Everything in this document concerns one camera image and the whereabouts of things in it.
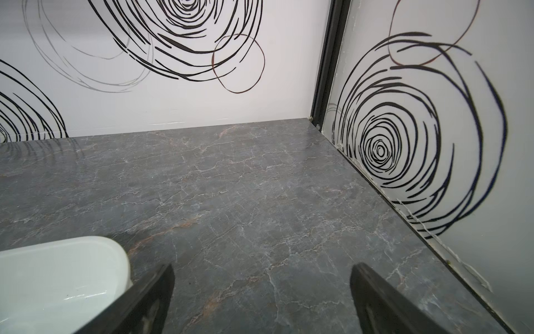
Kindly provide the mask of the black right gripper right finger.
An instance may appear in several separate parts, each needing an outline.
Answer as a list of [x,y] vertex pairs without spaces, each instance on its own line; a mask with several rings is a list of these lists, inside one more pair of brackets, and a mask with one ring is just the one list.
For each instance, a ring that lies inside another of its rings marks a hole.
[[350,292],[363,333],[448,333],[363,262],[352,267]]

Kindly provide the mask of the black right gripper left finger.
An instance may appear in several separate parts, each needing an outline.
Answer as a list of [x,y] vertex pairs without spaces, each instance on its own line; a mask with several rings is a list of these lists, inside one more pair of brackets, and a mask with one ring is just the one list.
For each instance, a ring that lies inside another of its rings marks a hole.
[[162,333],[175,286],[171,264],[144,275],[77,333]]

